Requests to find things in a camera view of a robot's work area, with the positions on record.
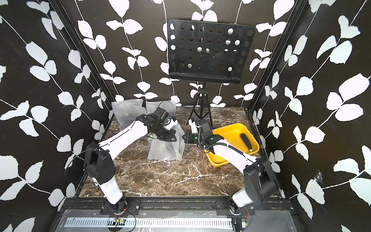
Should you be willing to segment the stack of clear zip-top bags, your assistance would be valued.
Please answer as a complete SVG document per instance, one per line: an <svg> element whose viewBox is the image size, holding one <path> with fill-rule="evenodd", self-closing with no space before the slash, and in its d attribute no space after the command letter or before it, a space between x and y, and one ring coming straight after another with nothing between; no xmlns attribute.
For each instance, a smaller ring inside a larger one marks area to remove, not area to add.
<svg viewBox="0 0 371 232"><path fill-rule="evenodd" d="M172 129L175 130L175 142L165 142L157 139L152 140L151 147L148 154L149 160L182 160L183 152L185 149L185 142L182 138L185 135L181 125L171 123Z"/></svg>

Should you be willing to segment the clear zip-top bag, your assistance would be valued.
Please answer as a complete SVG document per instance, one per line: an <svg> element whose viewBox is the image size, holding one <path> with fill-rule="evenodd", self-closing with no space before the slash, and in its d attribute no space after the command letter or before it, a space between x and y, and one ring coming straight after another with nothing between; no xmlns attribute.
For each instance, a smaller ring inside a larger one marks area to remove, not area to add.
<svg viewBox="0 0 371 232"><path fill-rule="evenodd" d="M146 113L143 99L115 101L112 102L112 107L121 131L134 122L137 117Z"/></svg>
<svg viewBox="0 0 371 232"><path fill-rule="evenodd" d="M167 101L156 101L156 102L146 102L146 112L151 114L160 107L166 110L170 116L174 116L176 112L176 103L170 100Z"/></svg>

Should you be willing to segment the clear zip-top bag top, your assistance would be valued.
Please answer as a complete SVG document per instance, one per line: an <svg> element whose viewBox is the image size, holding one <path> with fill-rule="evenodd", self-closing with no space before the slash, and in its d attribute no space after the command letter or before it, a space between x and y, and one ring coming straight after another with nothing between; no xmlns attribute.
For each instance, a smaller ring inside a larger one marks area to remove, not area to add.
<svg viewBox="0 0 371 232"><path fill-rule="evenodd" d="M115 101L112 102L112 107L121 131L134 122L137 117L146 113L143 99Z"/></svg>

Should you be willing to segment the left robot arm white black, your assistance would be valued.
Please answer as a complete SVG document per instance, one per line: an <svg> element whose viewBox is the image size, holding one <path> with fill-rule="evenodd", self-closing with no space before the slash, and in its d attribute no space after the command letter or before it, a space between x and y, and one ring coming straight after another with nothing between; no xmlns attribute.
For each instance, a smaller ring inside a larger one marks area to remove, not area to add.
<svg viewBox="0 0 371 232"><path fill-rule="evenodd" d="M169 123L164 123L155 114L143 114L136 118L128 127L113 137L96 144L88 145L85 152L84 169L93 178L104 194L105 199L111 205L116 205L124 199L124 194L118 187L115 174L114 159L129 145L138 139L153 133L160 141L175 142L177 125L176 117L172 117Z"/></svg>

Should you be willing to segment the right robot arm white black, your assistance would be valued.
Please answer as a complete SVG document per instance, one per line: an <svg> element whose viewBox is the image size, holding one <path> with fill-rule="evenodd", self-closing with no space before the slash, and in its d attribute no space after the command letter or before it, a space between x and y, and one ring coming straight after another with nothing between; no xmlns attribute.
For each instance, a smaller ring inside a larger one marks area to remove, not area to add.
<svg viewBox="0 0 371 232"><path fill-rule="evenodd" d="M238 208L261 204L279 189L270 162L253 155L260 149L246 126L235 123L208 132L189 131L182 136L187 144L195 144L206 153L219 156L236 167L244 179L244 188L231 197Z"/></svg>

